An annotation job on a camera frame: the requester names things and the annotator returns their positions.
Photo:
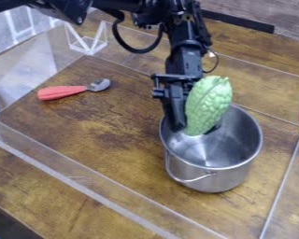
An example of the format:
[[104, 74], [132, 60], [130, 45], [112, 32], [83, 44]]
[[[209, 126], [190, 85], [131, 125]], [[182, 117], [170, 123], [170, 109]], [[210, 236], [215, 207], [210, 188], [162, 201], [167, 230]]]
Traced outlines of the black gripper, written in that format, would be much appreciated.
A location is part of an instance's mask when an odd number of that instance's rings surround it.
[[199, 12], [170, 15], [163, 30], [171, 53], [165, 62], [166, 73], [153, 75], [153, 96], [162, 99], [170, 128], [177, 132], [187, 126], [185, 104], [195, 82], [203, 77], [202, 58], [213, 40]]

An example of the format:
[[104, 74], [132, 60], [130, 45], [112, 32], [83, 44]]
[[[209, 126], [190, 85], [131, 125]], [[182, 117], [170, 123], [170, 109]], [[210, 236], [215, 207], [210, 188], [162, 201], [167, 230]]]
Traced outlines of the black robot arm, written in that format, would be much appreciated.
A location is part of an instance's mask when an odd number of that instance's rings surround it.
[[158, 36], [169, 37], [171, 53], [165, 62], [166, 72], [153, 75], [153, 96], [161, 99], [170, 128], [186, 129], [186, 101], [195, 82], [203, 78], [202, 58], [213, 45], [198, 0], [0, 0], [0, 12], [21, 6], [76, 25], [84, 23], [91, 8], [99, 9], [115, 18], [112, 34], [122, 47], [135, 54], [153, 51], [159, 44], [138, 49], [124, 42], [119, 32], [124, 15], [131, 15], [140, 29], [157, 26]]

